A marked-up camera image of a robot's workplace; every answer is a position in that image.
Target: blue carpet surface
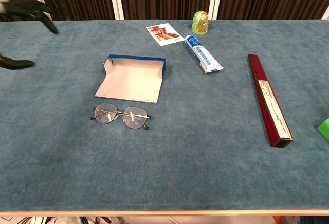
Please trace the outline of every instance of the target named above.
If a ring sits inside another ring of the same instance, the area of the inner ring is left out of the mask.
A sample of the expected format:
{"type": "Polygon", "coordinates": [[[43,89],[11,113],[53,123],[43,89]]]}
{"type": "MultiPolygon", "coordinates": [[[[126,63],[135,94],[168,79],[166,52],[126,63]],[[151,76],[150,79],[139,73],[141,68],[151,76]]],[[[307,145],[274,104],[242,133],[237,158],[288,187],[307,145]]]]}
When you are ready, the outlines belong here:
{"type": "Polygon", "coordinates": [[[191,21],[1,22],[0,210],[329,208],[329,22],[211,21],[196,35],[224,66],[204,74],[183,42],[146,26],[191,21]],[[167,59],[157,104],[95,98],[109,54],[167,59]],[[271,148],[247,56],[257,54],[294,141],[271,148]],[[110,102],[140,106],[149,131],[90,120],[110,102]]]}

